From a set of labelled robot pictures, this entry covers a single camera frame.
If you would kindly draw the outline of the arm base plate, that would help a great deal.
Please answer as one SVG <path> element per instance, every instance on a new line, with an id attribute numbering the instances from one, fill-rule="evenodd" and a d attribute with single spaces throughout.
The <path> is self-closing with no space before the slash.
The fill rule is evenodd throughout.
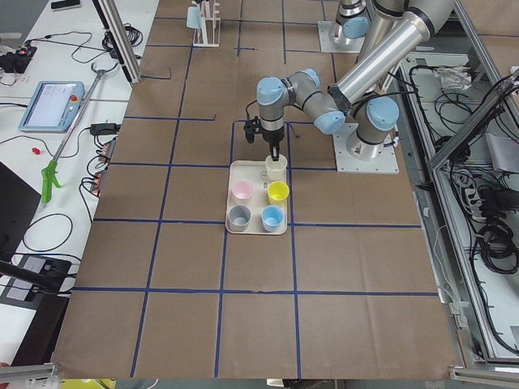
<path id="1" fill-rule="evenodd" d="M 319 21 L 318 33 L 322 53 L 353 53 L 361 51 L 364 37 L 346 38 L 335 21 Z"/>
<path id="2" fill-rule="evenodd" d="M 348 128 L 338 131 L 332 140 L 338 173 L 399 173 L 393 146 L 365 144 L 356 130 Z"/>

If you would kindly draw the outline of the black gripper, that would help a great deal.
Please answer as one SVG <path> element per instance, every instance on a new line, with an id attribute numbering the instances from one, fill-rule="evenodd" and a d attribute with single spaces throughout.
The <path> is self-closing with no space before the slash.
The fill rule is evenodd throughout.
<path id="1" fill-rule="evenodd" d="M 283 129 L 265 130 L 262 129 L 263 139 L 268 143 L 269 155 L 273 160 L 279 160 L 280 143 L 283 140 Z"/>

